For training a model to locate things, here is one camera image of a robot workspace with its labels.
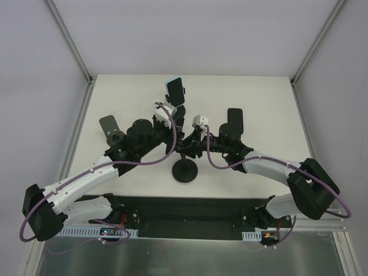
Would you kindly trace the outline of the phone in light blue case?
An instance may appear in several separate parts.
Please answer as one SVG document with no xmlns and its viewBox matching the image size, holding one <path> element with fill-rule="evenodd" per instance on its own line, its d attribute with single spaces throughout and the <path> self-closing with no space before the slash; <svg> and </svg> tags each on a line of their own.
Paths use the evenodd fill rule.
<svg viewBox="0 0 368 276">
<path fill-rule="evenodd" d="M 165 84 L 166 100 L 174 107 L 182 106 L 185 103 L 185 88 L 182 84 L 182 78 L 176 77 Z"/>
</svg>

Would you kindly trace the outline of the black round-base phone stand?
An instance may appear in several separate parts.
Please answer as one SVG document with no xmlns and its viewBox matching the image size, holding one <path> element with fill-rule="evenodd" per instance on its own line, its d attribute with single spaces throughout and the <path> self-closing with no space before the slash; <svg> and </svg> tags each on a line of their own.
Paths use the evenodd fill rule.
<svg viewBox="0 0 368 276">
<path fill-rule="evenodd" d="M 198 167 L 190 158 L 180 154 L 181 159 L 176 161 L 172 167 L 172 175 L 174 179 L 180 183 L 189 183 L 198 175 Z"/>
<path fill-rule="evenodd" d="M 173 115 L 173 119 L 177 128 L 182 129 L 185 123 L 186 109 L 184 105 L 177 107 L 177 112 Z"/>
</svg>

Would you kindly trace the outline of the aluminium frame rail left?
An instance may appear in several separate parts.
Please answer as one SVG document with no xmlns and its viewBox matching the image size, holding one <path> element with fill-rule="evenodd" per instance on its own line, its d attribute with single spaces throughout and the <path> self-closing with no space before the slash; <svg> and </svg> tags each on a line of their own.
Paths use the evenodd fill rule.
<svg viewBox="0 0 368 276">
<path fill-rule="evenodd" d="M 50 12 L 52 19 L 54 20 L 65 45 L 67 46 L 71 56 L 73 57 L 76 65 L 78 66 L 79 70 L 81 71 L 83 77 L 85 78 L 86 82 L 90 85 L 93 82 L 93 76 L 91 75 L 89 69 L 87 68 L 80 52 L 78 51 L 76 44 L 68 30 L 67 25 L 65 24 L 62 15 L 60 14 L 59 9 L 57 8 L 55 1 L 53 0 L 44 0 L 44 3 Z"/>
</svg>

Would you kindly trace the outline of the aluminium profile beam right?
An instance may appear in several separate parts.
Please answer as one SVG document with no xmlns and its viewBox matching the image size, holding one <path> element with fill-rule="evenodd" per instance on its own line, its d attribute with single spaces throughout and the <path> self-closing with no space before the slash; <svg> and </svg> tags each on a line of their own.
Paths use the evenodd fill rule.
<svg viewBox="0 0 368 276">
<path fill-rule="evenodd" d="M 347 232 L 347 223 L 345 218 L 323 214 L 319 220 L 312 220 L 304 214 L 296 215 L 295 231 L 308 232 Z"/>
</svg>

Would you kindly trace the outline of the small metal folding phone stand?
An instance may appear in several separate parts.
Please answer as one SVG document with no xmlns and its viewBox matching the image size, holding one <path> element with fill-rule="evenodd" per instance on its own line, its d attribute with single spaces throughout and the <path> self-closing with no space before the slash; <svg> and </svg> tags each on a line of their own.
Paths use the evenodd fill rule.
<svg viewBox="0 0 368 276">
<path fill-rule="evenodd" d="M 119 129 L 117 121 L 113 115 L 107 115 L 103 118 L 100 118 L 99 124 L 109 146 L 117 144 L 124 138 L 125 134 Z"/>
</svg>

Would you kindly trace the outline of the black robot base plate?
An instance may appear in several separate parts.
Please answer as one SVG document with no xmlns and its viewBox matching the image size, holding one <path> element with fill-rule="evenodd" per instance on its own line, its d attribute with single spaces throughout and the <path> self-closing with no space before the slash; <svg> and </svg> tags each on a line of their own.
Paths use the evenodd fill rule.
<svg viewBox="0 0 368 276">
<path fill-rule="evenodd" d="M 263 199 L 117 196 L 122 207 L 105 219 L 138 231 L 139 237 L 241 240 L 255 227 L 248 215 Z"/>
</svg>

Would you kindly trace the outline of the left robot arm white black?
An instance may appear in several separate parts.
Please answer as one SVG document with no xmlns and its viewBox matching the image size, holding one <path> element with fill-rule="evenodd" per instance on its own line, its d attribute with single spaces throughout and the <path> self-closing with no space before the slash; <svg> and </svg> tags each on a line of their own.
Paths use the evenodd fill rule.
<svg viewBox="0 0 368 276">
<path fill-rule="evenodd" d="M 79 198 L 101 184 L 112 181 L 137 166 L 151 166 L 166 160 L 183 138 L 185 109 L 159 104 L 151 121 L 136 120 L 119 140 L 88 168 L 54 184 L 26 189 L 19 237 L 22 242 L 43 242 L 56 236 L 65 226 L 85 221 L 121 224 L 122 204 L 112 193 L 93 200 Z"/>
</svg>

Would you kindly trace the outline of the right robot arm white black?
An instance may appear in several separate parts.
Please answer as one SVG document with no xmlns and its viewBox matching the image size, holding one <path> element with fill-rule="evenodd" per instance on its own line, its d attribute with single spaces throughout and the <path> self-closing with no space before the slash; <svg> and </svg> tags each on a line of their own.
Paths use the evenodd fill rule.
<svg viewBox="0 0 368 276">
<path fill-rule="evenodd" d="M 195 124 L 194 131 L 179 142 L 177 152 L 191 158 L 220 153 L 228 168 L 287 186 L 288 194 L 271 195 L 246 214 L 248 223 L 254 227 L 267 229 L 280 218 L 295 214 L 319 220 L 340 190 L 318 161 L 307 158 L 291 162 L 264 155 L 243 144 L 242 134 L 243 127 L 236 123 L 222 124 L 218 136 L 212 135 L 205 124 Z"/>
</svg>

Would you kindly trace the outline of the aluminium frame rail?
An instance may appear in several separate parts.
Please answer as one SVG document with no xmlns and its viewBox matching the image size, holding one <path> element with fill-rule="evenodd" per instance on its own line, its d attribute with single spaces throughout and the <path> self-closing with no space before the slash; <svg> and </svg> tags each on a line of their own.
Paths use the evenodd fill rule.
<svg viewBox="0 0 368 276">
<path fill-rule="evenodd" d="M 303 57 L 300 65 L 297 67 L 296 72 L 290 78 L 290 84 L 294 87 L 302 74 L 306 70 L 308 64 L 312 61 L 315 53 L 317 52 L 319 46 L 321 46 L 325 37 L 327 36 L 329 30 L 332 28 L 334 22 L 337 20 L 339 14 L 342 12 L 345 5 L 348 3 L 348 0 L 338 0 L 333 5 L 331 11 L 329 12 L 327 18 L 323 22 L 320 30 L 318 31 L 316 37 L 313 39 L 310 47 L 308 48 L 305 56 Z"/>
<path fill-rule="evenodd" d="M 50 12 L 52 19 L 54 20 L 65 45 L 67 46 L 71 56 L 73 57 L 76 65 L 78 66 L 79 70 L 81 71 L 83 77 L 85 78 L 86 82 L 90 85 L 93 82 L 93 76 L 91 75 L 89 69 L 87 68 L 80 52 L 78 51 L 76 44 L 68 30 L 67 25 L 65 24 L 62 15 L 60 14 L 59 9 L 57 8 L 55 1 L 53 0 L 44 0 L 44 3 Z"/>
</svg>

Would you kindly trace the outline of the aluminium frame rail right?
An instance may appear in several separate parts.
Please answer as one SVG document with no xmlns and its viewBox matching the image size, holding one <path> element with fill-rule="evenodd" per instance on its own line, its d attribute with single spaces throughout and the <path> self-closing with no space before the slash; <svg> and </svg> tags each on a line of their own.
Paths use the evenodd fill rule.
<svg viewBox="0 0 368 276">
<path fill-rule="evenodd" d="M 300 65 L 297 67 L 296 72 L 290 78 L 290 84 L 294 87 L 302 74 L 306 70 L 308 64 L 312 61 L 315 53 L 317 52 L 319 46 L 321 46 L 325 37 L 327 36 L 329 30 L 332 28 L 334 22 L 337 20 L 339 14 L 342 12 L 345 5 L 348 3 L 348 0 L 338 0 L 333 5 L 331 11 L 329 12 L 327 18 L 323 22 L 320 30 L 318 31 L 316 37 L 313 39 L 310 47 L 308 48 L 305 56 L 303 57 Z"/>
</svg>

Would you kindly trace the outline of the black phone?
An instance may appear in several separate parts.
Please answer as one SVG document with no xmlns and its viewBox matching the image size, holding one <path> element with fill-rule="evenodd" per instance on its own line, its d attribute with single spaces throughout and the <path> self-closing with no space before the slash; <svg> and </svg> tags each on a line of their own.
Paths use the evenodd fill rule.
<svg viewBox="0 0 368 276">
<path fill-rule="evenodd" d="M 228 123 L 231 123 L 242 135 L 244 133 L 243 110 L 240 108 L 229 108 L 227 110 Z"/>
<path fill-rule="evenodd" d="M 173 134 L 172 132 L 171 132 L 170 134 L 171 134 L 171 135 L 173 135 L 173 137 L 174 137 L 173 139 L 174 139 L 174 140 L 177 138 L 177 130 L 176 130 L 176 136 L 174 136 L 174 134 Z"/>
</svg>

